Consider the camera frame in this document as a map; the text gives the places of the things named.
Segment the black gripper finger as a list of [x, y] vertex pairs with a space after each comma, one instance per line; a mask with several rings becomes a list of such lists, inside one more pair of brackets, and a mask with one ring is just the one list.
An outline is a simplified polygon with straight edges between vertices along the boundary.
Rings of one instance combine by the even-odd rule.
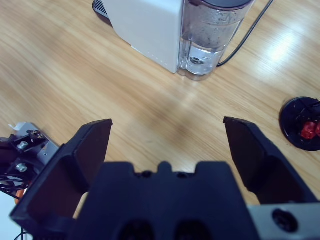
[[35, 240], [65, 240], [82, 196], [105, 160], [112, 120], [83, 125], [63, 144], [10, 213]]
[[298, 172], [259, 127], [247, 120], [226, 116], [232, 160], [244, 186], [260, 204], [316, 203]]

